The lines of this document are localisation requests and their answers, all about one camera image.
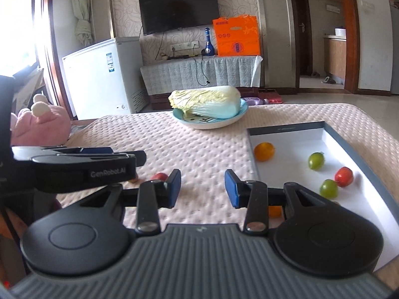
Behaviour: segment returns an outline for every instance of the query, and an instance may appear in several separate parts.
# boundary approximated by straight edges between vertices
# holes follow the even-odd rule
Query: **wall-mounted black television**
[[[211,25],[219,18],[217,0],[138,0],[144,35]]]

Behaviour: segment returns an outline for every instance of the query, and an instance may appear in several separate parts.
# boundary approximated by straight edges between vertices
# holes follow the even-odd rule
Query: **blue plate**
[[[240,103],[240,111],[234,117],[229,119],[219,119],[219,118],[210,118],[205,116],[185,116],[184,112],[180,109],[174,109],[172,114],[173,116],[181,122],[183,125],[186,125],[195,129],[215,129],[221,128],[235,123],[239,120],[248,110],[248,104],[245,100],[241,99]]]

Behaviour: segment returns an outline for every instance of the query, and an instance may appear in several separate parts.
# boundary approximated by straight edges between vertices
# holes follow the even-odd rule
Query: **plush toy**
[[[11,113],[11,146],[58,146],[71,132],[71,120],[63,107],[49,104],[42,94],[33,97],[31,110]]]

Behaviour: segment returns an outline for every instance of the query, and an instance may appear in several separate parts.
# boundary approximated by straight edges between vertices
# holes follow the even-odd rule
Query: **doorway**
[[[355,93],[360,63],[356,0],[292,1],[298,92]]]

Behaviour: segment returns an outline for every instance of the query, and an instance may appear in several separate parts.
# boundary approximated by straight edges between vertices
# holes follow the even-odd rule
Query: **cabbage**
[[[228,85],[176,90],[169,96],[172,108],[184,114],[228,119],[240,111],[240,92]]]

